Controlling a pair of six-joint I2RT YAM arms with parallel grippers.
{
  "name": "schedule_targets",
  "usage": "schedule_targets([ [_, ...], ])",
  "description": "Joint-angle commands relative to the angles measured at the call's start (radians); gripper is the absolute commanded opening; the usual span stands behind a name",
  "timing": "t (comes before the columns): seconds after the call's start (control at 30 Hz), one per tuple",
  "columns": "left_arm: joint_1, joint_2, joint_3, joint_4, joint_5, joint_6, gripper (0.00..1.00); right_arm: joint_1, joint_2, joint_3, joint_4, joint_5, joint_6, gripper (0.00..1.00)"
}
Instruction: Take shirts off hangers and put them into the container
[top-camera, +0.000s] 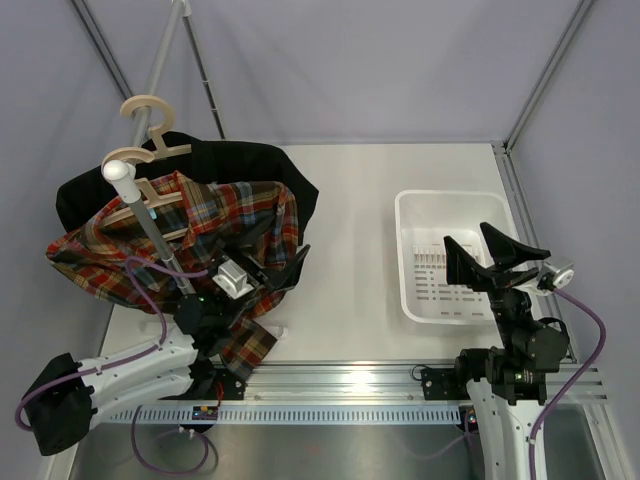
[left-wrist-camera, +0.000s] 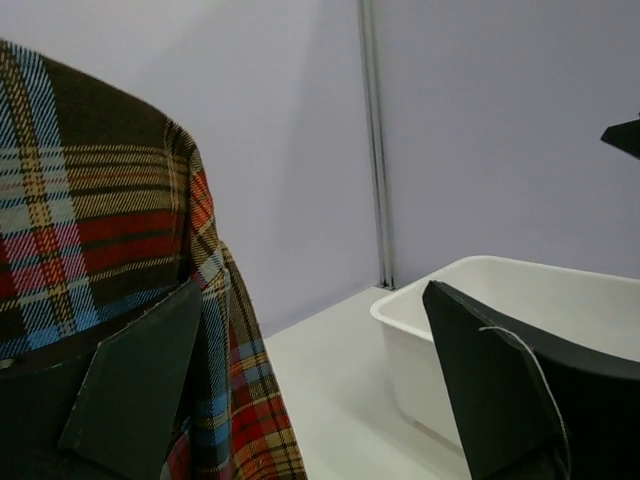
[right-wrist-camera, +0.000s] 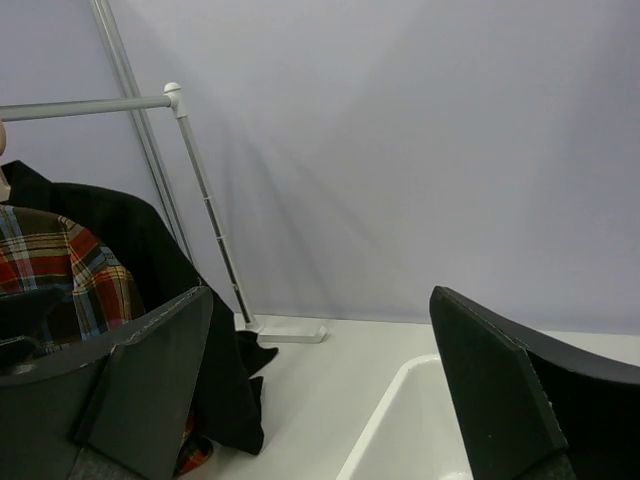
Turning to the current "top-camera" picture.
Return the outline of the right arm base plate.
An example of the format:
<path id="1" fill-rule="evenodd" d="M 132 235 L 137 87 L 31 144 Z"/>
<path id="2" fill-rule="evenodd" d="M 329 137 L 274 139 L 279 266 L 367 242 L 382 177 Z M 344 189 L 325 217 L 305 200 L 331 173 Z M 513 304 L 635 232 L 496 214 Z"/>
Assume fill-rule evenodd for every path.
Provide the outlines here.
<path id="1" fill-rule="evenodd" d="M 469 400 L 464 378 L 454 368 L 432 368 L 427 365 L 415 365 L 410 376 L 420 383 L 425 400 Z"/>

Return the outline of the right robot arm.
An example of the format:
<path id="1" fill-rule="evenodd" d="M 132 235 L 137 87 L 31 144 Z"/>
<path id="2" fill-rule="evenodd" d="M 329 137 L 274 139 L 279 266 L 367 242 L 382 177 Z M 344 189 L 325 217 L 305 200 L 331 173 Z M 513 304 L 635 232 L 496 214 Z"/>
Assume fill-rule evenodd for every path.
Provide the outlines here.
<path id="1" fill-rule="evenodd" d="M 462 350 L 452 381 L 473 404 L 486 478 L 529 479 L 546 472 L 544 459 L 528 449 L 547 400 L 546 377 L 559 371 L 569 347 L 566 325 L 534 318 L 531 298 L 565 286 L 574 270 L 552 265 L 549 251 L 514 240 L 487 222 L 480 230 L 492 265 L 482 266 L 447 236 L 446 281 L 486 294 L 501 344 Z"/>

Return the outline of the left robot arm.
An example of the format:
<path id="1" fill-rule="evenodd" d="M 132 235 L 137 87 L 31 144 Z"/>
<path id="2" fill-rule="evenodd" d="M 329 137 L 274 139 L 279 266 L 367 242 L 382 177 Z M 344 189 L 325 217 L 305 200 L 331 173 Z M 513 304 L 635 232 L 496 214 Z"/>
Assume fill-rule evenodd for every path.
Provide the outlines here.
<path id="1" fill-rule="evenodd" d="M 170 397 L 201 399 L 213 391 L 218 370 L 211 357 L 231 341 L 243 314 L 269 295 L 295 287 L 310 250 L 303 246 L 278 268 L 264 267 L 244 253 L 274 218 L 215 241 L 214 261 L 201 274 L 214 281 L 217 292 L 184 295 L 174 327 L 164 326 L 158 338 L 82 361 L 62 354 L 46 365 L 15 414 L 42 455 L 68 449 L 128 408 Z"/>

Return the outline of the beige hanger of black shirt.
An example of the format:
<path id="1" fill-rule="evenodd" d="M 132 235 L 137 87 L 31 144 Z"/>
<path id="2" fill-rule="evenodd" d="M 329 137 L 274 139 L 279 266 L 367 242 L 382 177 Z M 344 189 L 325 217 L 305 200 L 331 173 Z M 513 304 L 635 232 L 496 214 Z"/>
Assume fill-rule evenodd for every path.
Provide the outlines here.
<path id="1" fill-rule="evenodd" d="M 192 152 L 189 142 L 178 146 L 166 144 L 163 135 L 173 128 L 175 111 L 162 98 L 154 95 L 130 97 L 122 103 L 120 114 L 133 119 L 134 130 L 130 145 L 146 155 L 145 163 Z"/>

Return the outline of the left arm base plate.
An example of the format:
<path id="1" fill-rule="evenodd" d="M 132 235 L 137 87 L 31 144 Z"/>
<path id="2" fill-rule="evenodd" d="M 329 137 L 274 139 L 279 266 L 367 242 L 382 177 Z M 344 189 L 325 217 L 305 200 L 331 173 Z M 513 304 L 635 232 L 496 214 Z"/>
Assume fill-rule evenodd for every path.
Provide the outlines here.
<path id="1" fill-rule="evenodd" d="M 219 365 L 199 365 L 192 371 L 193 383 L 188 390 L 192 399 L 241 401 L 246 383 Z"/>

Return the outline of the plaid shirt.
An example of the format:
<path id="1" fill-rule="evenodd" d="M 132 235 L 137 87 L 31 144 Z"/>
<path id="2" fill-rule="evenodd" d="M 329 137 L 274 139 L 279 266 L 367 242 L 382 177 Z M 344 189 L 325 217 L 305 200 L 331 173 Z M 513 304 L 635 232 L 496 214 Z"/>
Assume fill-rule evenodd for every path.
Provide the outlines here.
<path id="1" fill-rule="evenodd" d="M 269 229 L 244 253 L 267 268 L 282 269 L 300 240 L 294 194 L 276 181 L 200 184 L 179 172 L 157 178 L 160 193 L 178 193 L 180 201 L 160 207 L 156 224 L 162 233 L 182 231 L 169 248 L 186 272 L 207 268 L 218 254 L 217 240 L 239 235 L 273 214 Z M 47 247 L 46 257 L 62 275 L 94 297 L 125 308 L 150 313 L 154 306 L 175 312 L 181 292 L 168 275 L 140 264 L 130 271 L 125 261 L 138 256 L 157 263 L 160 255 L 135 217 L 112 225 L 105 219 L 123 209 L 120 198 L 110 200 L 80 228 Z M 231 329 L 221 356 L 228 370 L 247 379 L 276 339 L 257 321 L 282 300 L 280 293 L 260 299 Z"/>

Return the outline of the beige hanger of plaid shirt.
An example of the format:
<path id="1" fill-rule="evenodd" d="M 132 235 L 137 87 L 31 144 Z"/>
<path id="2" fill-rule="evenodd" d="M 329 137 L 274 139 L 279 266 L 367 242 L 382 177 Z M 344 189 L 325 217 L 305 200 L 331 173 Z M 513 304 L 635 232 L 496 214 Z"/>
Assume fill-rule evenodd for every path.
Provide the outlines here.
<path id="1" fill-rule="evenodd" d="M 179 192 L 159 194 L 146 178 L 135 179 L 136 165 L 155 160 L 153 152 L 136 147 L 113 150 L 102 160 L 103 178 L 112 185 L 120 198 L 128 205 L 104 219 L 104 225 L 112 225 L 134 215 L 133 205 L 140 201 L 152 220 L 157 218 L 159 208 L 182 201 Z"/>

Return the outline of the black shirt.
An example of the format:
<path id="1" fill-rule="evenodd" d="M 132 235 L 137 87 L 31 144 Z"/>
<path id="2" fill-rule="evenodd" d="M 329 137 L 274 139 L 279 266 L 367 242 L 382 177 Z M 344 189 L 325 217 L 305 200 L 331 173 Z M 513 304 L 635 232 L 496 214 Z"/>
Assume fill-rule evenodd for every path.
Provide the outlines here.
<path id="1" fill-rule="evenodd" d="M 189 142 L 192 152 L 136 166 L 137 179 L 154 180 L 179 171 L 202 184 L 278 181 L 294 195 L 297 206 L 298 240 L 311 219 L 319 196 L 286 153 L 273 145 L 241 141 L 203 141 L 181 132 L 163 135 L 168 146 Z M 102 207 L 116 197 L 98 167 L 62 185 L 57 192 L 56 211 L 66 231 L 82 227 Z"/>

